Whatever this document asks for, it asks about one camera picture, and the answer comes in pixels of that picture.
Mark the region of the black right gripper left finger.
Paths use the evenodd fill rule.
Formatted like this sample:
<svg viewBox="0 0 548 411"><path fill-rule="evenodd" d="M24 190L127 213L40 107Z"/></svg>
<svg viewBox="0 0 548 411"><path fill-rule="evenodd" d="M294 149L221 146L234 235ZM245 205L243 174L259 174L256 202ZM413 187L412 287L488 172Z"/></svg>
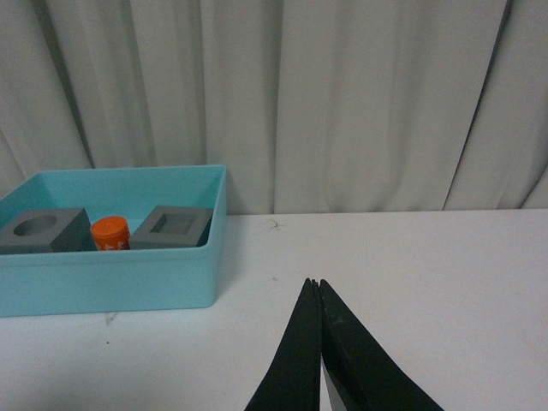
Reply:
<svg viewBox="0 0 548 411"><path fill-rule="evenodd" d="M247 410L318 410L321 310L319 286L306 279L273 360Z"/></svg>

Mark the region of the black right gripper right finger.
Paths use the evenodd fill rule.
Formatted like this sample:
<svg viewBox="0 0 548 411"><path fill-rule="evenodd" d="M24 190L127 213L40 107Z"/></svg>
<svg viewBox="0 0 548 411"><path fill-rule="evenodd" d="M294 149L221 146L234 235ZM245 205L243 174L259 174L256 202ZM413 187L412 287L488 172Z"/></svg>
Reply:
<svg viewBox="0 0 548 411"><path fill-rule="evenodd" d="M347 410L439 410L322 280L322 356Z"/></svg>

